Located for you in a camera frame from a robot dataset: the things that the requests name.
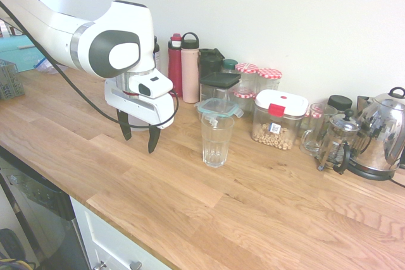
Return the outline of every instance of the red water bottle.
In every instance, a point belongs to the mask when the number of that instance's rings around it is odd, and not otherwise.
[[[183,96],[182,84],[182,36],[173,34],[169,41],[169,79],[179,97]]]

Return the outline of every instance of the stainless steel kettle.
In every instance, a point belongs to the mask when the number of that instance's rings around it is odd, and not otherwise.
[[[405,89],[381,94],[360,113],[348,170],[371,180],[388,180],[405,146]]]

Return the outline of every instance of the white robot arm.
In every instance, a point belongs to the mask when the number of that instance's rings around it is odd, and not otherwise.
[[[102,17],[88,21],[57,13],[39,0],[0,3],[0,19],[28,32],[58,63],[108,78],[104,95],[117,108],[125,138],[131,137],[129,114],[152,125],[146,128],[151,134],[149,152],[154,150],[160,129],[173,123],[174,105],[168,93],[173,84],[155,69],[153,23],[147,7],[114,1]]]

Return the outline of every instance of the french press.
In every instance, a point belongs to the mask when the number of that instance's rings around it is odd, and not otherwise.
[[[353,110],[347,109],[344,114],[330,118],[330,125],[318,156],[319,171],[322,171],[325,166],[331,166],[334,171],[343,174],[349,165],[350,148],[359,130],[356,120],[351,118],[353,114]]]

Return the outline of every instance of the black cable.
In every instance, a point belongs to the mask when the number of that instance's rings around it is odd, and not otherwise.
[[[398,181],[393,180],[391,177],[389,179],[390,181],[392,181],[393,183],[395,183],[396,185],[401,186],[402,188],[405,188],[405,185],[403,185],[402,183],[399,183]]]
[[[59,72],[59,74],[66,80],[67,83],[69,83],[69,85],[73,88],[73,90],[75,90],[76,93],[78,95],[80,95],[82,99],[84,99],[90,106],[92,106],[93,109],[95,109],[99,114],[103,115],[108,120],[114,121],[115,123],[118,123],[119,125],[123,125],[123,126],[127,126],[127,127],[129,126],[130,128],[150,129],[150,128],[153,128],[155,126],[164,125],[165,123],[169,122],[173,117],[175,117],[175,115],[176,115],[176,113],[178,111],[178,95],[177,95],[176,91],[174,91],[173,89],[171,89],[170,92],[173,92],[175,94],[176,103],[177,103],[176,104],[176,109],[173,112],[173,114],[167,120],[165,120],[162,123],[158,123],[156,125],[149,125],[149,126],[135,126],[135,125],[130,125],[129,123],[124,123],[123,121],[116,120],[115,118],[113,118],[110,115],[106,114],[100,108],[98,108],[90,99],[88,99],[87,96],[84,95],[83,92],[78,87],[76,87],[76,85],[59,68],[58,63],[56,62],[56,60],[53,59],[53,57],[41,46],[41,44],[39,42],[37,42],[31,36],[31,34],[28,32],[28,30],[20,23],[18,18],[7,8],[7,6],[2,1],[0,1],[0,8],[2,8],[10,16],[10,18],[17,24],[17,26],[20,27],[20,30],[32,41],[34,46],[45,56],[45,58],[48,59],[48,61],[52,64],[52,66],[55,68],[55,70]]]

